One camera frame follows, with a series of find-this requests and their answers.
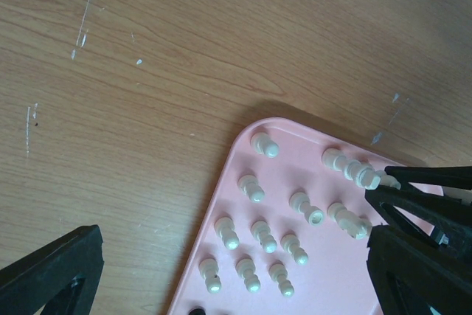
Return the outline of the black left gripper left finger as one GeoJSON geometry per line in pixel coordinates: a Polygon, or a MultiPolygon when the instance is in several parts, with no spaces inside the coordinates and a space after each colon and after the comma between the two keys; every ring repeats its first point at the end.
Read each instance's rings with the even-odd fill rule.
{"type": "Polygon", "coordinates": [[[1,313],[89,314],[103,266],[100,228],[80,226],[1,270],[1,313]]]}

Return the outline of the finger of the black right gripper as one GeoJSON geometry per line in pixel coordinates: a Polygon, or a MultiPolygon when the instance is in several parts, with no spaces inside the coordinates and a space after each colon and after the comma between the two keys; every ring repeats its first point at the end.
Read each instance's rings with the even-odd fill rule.
{"type": "Polygon", "coordinates": [[[471,205],[458,198],[424,193],[416,187],[397,190],[381,185],[367,190],[365,199],[378,214],[396,229],[418,241],[438,249],[438,242],[407,218],[406,211],[428,222],[447,238],[447,252],[471,251],[471,205]]]}
{"type": "Polygon", "coordinates": [[[471,190],[471,166],[468,167],[400,167],[387,166],[387,175],[399,182],[430,184],[471,190]]]}

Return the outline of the white chess king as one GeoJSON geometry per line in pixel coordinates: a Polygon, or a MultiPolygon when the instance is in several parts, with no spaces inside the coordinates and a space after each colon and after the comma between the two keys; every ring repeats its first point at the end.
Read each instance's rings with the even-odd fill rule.
{"type": "Polygon", "coordinates": [[[373,166],[357,159],[349,159],[341,150],[328,148],[322,154],[323,164],[331,170],[338,171],[349,181],[365,190],[374,190],[381,182],[381,177],[373,166]]]}

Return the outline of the white chess queen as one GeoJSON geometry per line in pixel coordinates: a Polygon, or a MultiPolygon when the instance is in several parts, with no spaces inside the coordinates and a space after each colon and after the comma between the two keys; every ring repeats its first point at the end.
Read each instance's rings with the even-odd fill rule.
{"type": "Polygon", "coordinates": [[[397,190],[401,188],[401,183],[394,176],[387,174],[384,170],[377,170],[375,173],[381,179],[379,185],[392,187],[397,190]]]}

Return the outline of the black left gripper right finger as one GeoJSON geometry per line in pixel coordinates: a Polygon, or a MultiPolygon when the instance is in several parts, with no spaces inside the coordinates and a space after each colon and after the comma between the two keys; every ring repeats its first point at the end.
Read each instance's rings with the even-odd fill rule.
{"type": "Polygon", "coordinates": [[[471,268],[391,226],[372,229],[367,268],[384,314],[471,313],[471,268]]]}

